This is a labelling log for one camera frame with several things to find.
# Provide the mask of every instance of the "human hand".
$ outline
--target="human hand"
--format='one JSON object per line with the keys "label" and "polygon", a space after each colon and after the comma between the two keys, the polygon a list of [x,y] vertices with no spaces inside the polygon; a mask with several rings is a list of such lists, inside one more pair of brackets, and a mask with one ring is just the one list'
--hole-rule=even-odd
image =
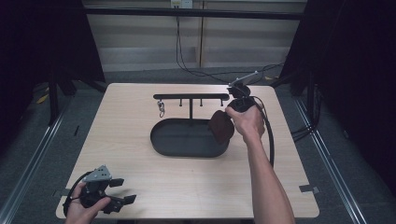
{"label": "human hand", "polygon": [[[73,191],[72,198],[78,198],[82,189],[85,187],[85,183],[79,183]],[[67,210],[67,217],[65,224],[89,224],[98,215],[98,212],[104,209],[111,199],[105,197],[99,200],[92,207],[85,208],[82,206],[79,199],[72,200],[69,209]]]}
{"label": "human hand", "polygon": [[257,106],[251,106],[247,111],[239,113],[230,106],[225,108],[225,112],[233,119],[235,129],[242,134],[244,141],[250,136],[262,138],[265,132],[262,114]]}

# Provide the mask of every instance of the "wooden table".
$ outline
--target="wooden table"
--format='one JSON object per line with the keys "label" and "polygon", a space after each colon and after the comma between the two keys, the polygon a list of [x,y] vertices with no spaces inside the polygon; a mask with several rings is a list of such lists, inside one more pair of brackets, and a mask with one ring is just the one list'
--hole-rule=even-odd
{"label": "wooden table", "polygon": [[[155,151],[150,142],[152,127],[162,119],[188,118],[189,102],[164,100],[160,118],[158,93],[228,93],[225,85],[111,84],[98,109],[67,188],[83,174],[105,164],[113,178],[124,178],[122,187],[107,188],[117,197],[136,194],[133,204],[119,213],[99,218],[192,219],[253,218],[247,147],[235,132],[227,151],[213,159],[171,158]],[[275,171],[287,192],[296,217],[316,217],[318,206],[308,185],[304,168],[290,135],[282,109],[271,87],[252,86],[251,95],[266,107],[275,138]],[[231,102],[195,100],[195,119],[210,119],[216,110]],[[268,135],[262,137],[269,156]],[[62,197],[56,215],[64,218]]]}

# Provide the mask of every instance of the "electrical outlet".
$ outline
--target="electrical outlet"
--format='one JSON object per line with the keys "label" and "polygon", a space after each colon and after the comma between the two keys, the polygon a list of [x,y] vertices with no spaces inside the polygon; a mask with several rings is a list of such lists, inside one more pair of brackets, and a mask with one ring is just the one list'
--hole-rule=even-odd
{"label": "electrical outlet", "polygon": [[181,0],[171,0],[171,8],[181,8]]}
{"label": "electrical outlet", "polygon": [[182,8],[192,8],[192,0],[181,0]]}

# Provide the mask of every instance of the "white wall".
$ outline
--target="white wall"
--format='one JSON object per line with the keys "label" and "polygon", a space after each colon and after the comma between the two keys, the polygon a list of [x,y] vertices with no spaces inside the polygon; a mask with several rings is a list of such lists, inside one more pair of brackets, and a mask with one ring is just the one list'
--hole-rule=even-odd
{"label": "white wall", "polygon": [[[170,7],[170,0],[85,0],[84,4]],[[193,1],[194,8],[219,10],[303,12],[304,6],[304,0]],[[88,15],[88,18],[105,72],[177,67],[175,17]],[[297,21],[180,18],[183,59],[188,67],[282,63],[297,26]]]}

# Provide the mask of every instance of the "black oven mitt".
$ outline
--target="black oven mitt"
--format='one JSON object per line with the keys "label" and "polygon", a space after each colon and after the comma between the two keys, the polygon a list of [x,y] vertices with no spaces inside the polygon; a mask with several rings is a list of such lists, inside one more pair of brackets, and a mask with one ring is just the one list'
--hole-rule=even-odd
{"label": "black oven mitt", "polygon": [[215,139],[219,145],[225,143],[233,137],[235,127],[233,126],[230,116],[228,116],[228,114],[224,111],[216,111],[207,125],[209,126],[210,131],[215,136]]}

